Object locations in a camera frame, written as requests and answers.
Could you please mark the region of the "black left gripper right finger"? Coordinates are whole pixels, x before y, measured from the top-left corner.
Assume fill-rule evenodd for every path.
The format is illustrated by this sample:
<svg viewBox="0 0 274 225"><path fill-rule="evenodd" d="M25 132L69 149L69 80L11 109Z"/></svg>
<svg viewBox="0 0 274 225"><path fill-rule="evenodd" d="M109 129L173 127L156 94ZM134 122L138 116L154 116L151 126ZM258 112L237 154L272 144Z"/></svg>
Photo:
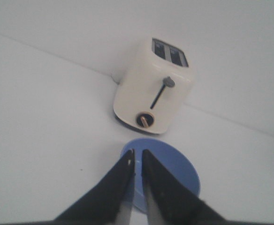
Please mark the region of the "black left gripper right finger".
<svg viewBox="0 0 274 225"><path fill-rule="evenodd" d="M142 153L142 180L149 222L225 222L185 188L149 151Z"/></svg>

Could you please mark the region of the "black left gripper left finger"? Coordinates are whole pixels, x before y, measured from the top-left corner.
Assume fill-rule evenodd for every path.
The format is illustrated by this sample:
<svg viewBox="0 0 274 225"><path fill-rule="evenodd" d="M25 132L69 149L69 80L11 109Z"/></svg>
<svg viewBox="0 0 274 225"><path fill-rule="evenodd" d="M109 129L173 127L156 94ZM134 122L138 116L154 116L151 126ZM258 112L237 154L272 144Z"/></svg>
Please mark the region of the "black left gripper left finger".
<svg viewBox="0 0 274 225"><path fill-rule="evenodd" d="M134 197L135 153L127 151L108 173L54 222L129 222Z"/></svg>

